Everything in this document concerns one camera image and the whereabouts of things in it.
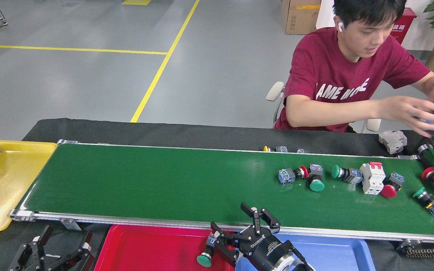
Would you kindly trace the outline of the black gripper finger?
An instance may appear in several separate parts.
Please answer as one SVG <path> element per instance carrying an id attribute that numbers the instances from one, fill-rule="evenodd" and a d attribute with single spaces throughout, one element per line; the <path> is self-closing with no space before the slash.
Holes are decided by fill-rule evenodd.
<path id="1" fill-rule="evenodd" d="M 74 252 L 50 264 L 50 271 L 89 271 L 95 260 L 89 244 L 92 236 L 89 231 L 84 231 L 80 246 Z"/>
<path id="2" fill-rule="evenodd" d="M 9 271 L 42 271 L 44 268 L 44 246 L 47 244 L 53 228 L 46 226 L 42 233 L 29 243 L 19 246 L 13 257 Z"/>

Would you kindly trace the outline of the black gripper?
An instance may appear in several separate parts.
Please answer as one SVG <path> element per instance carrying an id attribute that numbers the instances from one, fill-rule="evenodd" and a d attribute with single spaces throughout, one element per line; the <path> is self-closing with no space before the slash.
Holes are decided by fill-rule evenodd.
<path id="1" fill-rule="evenodd" d="M 282 242 L 272 233 L 278 233 L 281 222 L 266 208 L 250 207 L 245 202 L 240 204 L 241 210 L 252 218 L 254 233 L 251 231 L 228 232 L 211 222 L 213 243 L 210 244 L 210 258 L 219 254 L 230 264 L 235 266 L 238 259 L 246 257 L 258 270 L 292 270 L 297 267 L 297 260 L 293 256 L 293 244 L 286 240 Z M 260 220 L 264 220 L 271 233 L 261 234 Z"/>

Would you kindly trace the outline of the person's right hand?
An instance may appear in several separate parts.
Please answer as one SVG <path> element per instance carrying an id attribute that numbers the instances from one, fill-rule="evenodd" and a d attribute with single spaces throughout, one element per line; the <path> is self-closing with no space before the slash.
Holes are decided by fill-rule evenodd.
<path id="1" fill-rule="evenodd" d="M 434 131 L 434 103 L 408 96 L 391 96 L 377 101 L 376 116 L 408 125 L 417 134 L 430 138 Z"/>

